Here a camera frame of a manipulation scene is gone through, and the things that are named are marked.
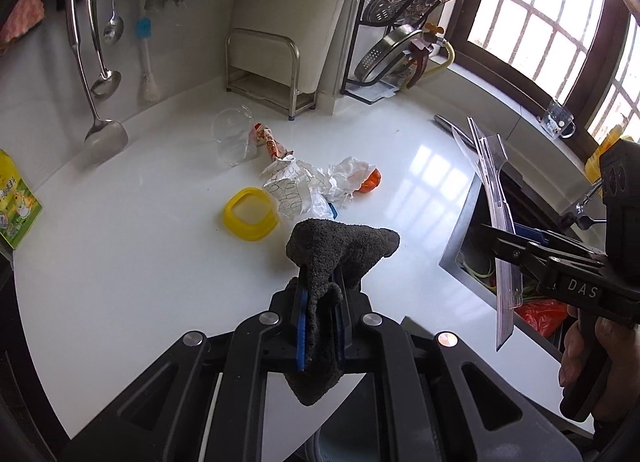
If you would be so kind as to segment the person's right hand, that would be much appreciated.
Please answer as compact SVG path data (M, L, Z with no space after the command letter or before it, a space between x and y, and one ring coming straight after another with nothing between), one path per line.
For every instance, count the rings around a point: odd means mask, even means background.
M565 335L559 383L561 412L582 422L627 418L639 399L639 328L580 311Z

